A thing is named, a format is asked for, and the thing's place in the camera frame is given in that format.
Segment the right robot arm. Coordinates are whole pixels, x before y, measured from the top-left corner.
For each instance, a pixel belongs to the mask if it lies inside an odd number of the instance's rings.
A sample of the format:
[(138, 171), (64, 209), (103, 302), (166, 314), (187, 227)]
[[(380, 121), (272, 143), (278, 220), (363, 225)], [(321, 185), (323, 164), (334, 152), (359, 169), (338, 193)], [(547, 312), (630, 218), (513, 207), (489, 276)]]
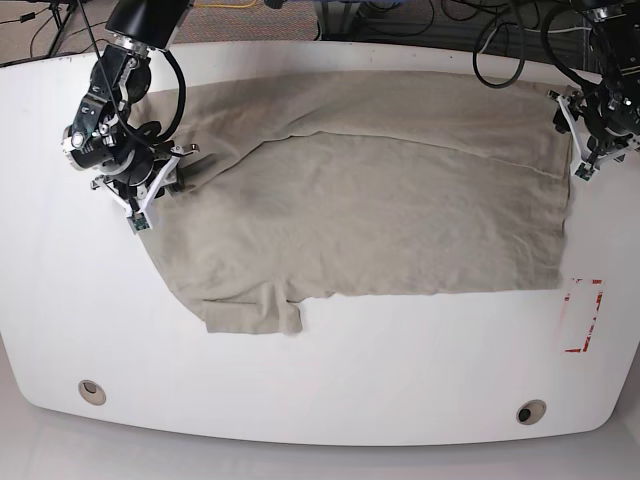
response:
[[(95, 52), (88, 91), (63, 134), (70, 164), (98, 171), (92, 189), (113, 198), (135, 233), (154, 227), (156, 199), (166, 191), (183, 190), (179, 161), (199, 150), (172, 139), (185, 111), (187, 87), (169, 47), (193, 6), (191, 1), (118, 2), (106, 23), (115, 41)], [(164, 56), (176, 75), (176, 111), (167, 127), (158, 121), (134, 127), (129, 117), (149, 90), (152, 50)]]

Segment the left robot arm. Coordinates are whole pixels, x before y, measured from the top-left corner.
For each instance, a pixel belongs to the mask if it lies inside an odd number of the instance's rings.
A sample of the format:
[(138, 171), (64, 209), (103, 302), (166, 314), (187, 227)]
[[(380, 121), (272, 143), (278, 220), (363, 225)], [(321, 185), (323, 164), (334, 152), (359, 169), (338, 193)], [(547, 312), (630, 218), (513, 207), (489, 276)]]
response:
[[(589, 45), (601, 80), (591, 82), (563, 64), (549, 43), (555, 18), (574, 11), (590, 24)], [(585, 181), (608, 161), (621, 163), (639, 150), (639, 3), (572, 1), (551, 8), (540, 25), (540, 40), (551, 63), (578, 86), (572, 93), (550, 91), (557, 104), (556, 131), (569, 133), (580, 160), (573, 174)]]

